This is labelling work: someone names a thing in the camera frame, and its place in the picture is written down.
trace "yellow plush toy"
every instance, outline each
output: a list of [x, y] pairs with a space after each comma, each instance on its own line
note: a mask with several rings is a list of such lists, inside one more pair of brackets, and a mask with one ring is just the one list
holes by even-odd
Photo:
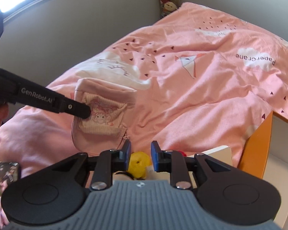
[[151, 165], [151, 158], [142, 151], [134, 152], [130, 156], [128, 172], [136, 179], [144, 179], [146, 167]]

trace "pink bedsheet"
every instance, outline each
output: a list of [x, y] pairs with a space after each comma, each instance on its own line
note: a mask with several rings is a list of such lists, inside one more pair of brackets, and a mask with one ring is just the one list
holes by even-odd
[[[187, 155], [228, 145], [236, 166], [246, 139], [271, 110], [288, 118], [288, 42], [221, 11], [184, 3], [150, 27], [122, 38], [48, 87], [73, 98], [94, 77], [137, 90], [127, 134], [133, 151]], [[73, 116], [24, 107], [0, 129], [0, 161], [22, 176], [78, 152]], [[99, 154], [104, 149], [94, 149]]]

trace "pink bag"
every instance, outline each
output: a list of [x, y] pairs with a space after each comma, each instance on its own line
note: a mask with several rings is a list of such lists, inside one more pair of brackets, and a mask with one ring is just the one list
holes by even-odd
[[91, 108], [85, 120], [75, 117], [72, 139], [75, 147], [89, 155], [117, 149], [132, 123], [136, 90], [94, 78], [78, 81], [74, 99]]

